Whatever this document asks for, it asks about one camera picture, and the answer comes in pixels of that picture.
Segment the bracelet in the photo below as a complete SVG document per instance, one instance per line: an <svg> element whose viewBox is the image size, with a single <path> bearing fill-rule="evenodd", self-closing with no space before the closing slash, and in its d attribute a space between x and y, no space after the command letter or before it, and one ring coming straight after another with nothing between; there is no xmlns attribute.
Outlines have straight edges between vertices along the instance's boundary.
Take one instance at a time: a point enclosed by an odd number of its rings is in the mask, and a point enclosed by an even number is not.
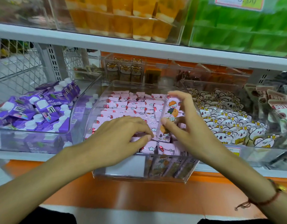
<svg viewBox="0 0 287 224"><path fill-rule="evenodd" d="M248 199L248 201L244 202L244 203L241 203L240 205L238 205L237 207L235 207L235 211L238 211L238 208L249 208L251 206L251 204L254 204L256 206L265 206L265 205L268 205L270 203L272 203L273 201L275 201L278 196L280 195L281 192L284 192L286 191L287 189L285 187L283 187L282 185L279 185L279 184L276 184L273 180L271 179L268 179L269 181L272 182L275 190L276 190L276 194L270 198L269 200L267 201L264 201L264 202L254 202L252 201L251 199Z"/></svg>

